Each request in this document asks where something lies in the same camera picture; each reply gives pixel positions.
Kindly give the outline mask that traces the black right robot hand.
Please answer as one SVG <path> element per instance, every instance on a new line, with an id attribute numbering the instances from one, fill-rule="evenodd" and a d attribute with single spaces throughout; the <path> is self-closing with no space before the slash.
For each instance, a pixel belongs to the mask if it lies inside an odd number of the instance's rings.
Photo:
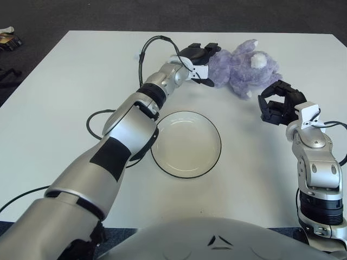
<path id="1" fill-rule="evenodd" d="M 274 95 L 284 97 L 284 103 L 266 101 L 266 98 Z M 293 89 L 290 84 L 282 80 L 275 81 L 258 96 L 261 119 L 270 124 L 287 126 L 289 123 L 298 120 L 295 106 L 306 101 L 304 94 L 297 89 Z"/>

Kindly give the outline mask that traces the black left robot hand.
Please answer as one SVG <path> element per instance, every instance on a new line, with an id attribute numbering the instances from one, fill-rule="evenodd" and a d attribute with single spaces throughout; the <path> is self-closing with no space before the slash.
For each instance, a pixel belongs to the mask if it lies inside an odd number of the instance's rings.
<path id="1" fill-rule="evenodd" d="M 221 51 L 221 47 L 217 43 L 208 43 L 204 48 L 201 48 L 200 43 L 192 43 L 181 50 L 178 56 L 189 68 L 189 79 L 208 87 L 214 87 L 213 81 L 208 76 L 208 62 L 219 51 Z"/>

